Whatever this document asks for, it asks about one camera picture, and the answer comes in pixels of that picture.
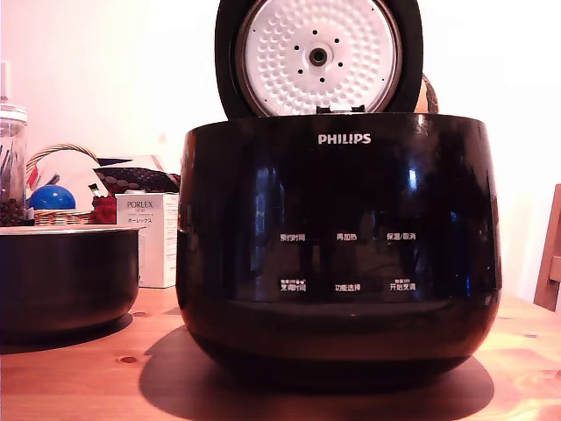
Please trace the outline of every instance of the coffee beans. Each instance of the coffee beans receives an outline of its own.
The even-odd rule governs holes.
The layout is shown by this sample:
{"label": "coffee beans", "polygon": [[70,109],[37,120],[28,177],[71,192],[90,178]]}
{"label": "coffee beans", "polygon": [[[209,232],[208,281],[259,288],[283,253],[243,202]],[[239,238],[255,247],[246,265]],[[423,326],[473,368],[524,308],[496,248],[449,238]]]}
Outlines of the coffee beans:
{"label": "coffee beans", "polygon": [[24,209],[16,199],[0,202],[0,227],[22,225],[24,215]]}

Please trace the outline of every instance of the rice cooker lid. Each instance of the rice cooker lid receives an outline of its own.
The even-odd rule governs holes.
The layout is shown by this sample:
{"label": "rice cooker lid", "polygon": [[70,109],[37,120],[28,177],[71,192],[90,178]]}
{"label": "rice cooker lid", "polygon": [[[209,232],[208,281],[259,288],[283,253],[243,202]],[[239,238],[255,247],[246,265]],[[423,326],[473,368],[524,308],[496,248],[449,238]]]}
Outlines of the rice cooker lid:
{"label": "rice cooker lid", "polygon": [[228,118],[412,112],[417,104],[416,0],[222,0],[215,40]]}

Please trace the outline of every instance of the white box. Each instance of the white box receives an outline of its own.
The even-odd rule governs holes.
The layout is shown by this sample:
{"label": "white box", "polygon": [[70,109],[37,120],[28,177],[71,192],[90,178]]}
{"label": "white box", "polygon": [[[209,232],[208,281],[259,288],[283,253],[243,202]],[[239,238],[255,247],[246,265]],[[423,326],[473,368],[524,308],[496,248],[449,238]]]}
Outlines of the white box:
{"label": "white box", "polygon": [[179,195],[138,193],[115,195],[117,223],[144,225],[138,236],[140,287],[175,285]]}

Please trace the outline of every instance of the wooden table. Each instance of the wooden table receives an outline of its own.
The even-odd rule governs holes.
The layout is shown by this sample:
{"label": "wooden table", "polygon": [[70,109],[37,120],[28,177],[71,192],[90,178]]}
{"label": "wooden table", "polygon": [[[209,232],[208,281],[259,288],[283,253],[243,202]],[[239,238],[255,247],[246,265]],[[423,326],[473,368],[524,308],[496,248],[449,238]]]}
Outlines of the wooden table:
{"label": "wooden table", "polygon": [[237,385],[189,337],[174,289],[140,290],[131,314],[80,344],[4,347],[2,420],[561,420],[561,318],[509,296],[474,358],[432,386],[385,395]]}

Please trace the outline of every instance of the inner cooking pot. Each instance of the inner cooking pot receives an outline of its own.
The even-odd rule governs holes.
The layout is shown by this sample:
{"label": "inner cooking pot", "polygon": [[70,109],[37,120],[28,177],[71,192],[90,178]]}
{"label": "inner cooking pot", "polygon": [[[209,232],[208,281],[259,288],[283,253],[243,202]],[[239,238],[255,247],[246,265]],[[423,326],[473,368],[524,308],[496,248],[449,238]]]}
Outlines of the inner cooking pot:
{"label": "inner cooking pot", "polygon": [[501,294],[483,123],[425,114],[248,118],[187,137],[177,294],[241,375],[403,384],[461,364]]}
{"label": "inner cooking pot", "polygon": [[138,231],[121,225],[0,228],[0,341],[108,325],[138,294]]}

